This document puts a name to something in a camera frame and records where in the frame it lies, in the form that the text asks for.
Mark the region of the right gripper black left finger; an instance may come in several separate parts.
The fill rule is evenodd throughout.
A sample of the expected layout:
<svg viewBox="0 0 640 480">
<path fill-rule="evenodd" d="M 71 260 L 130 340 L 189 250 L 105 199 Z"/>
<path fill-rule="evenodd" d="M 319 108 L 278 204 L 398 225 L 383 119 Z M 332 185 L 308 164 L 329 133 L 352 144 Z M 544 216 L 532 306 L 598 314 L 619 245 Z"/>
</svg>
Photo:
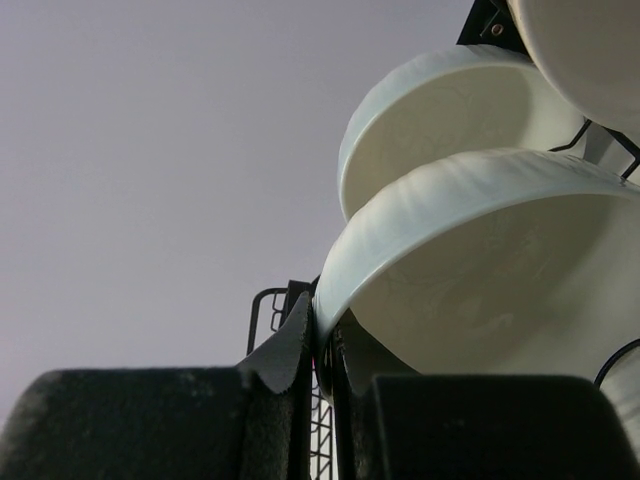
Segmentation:
<svg viewBox="0 0 640 480">
<path fill-rule="evenodd" d="M 1 433 L 5 479 L 305 479 L 310 297 L 231 367 L 39 376 Z"/>
</svg>

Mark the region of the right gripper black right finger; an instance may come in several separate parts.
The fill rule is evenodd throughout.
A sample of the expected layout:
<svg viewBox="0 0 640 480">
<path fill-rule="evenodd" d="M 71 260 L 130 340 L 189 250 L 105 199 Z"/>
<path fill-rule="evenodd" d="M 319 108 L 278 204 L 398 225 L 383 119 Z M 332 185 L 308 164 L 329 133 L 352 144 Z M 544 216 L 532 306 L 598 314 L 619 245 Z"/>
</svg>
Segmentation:
<svg viewBox="0 0 640 480">
<path fill-rule="evenodd" d="M 612 404 L 567 376 L 420 375 L 353 320 L 332 339 L 344 479 L 635 479 Z"/>
</svg>

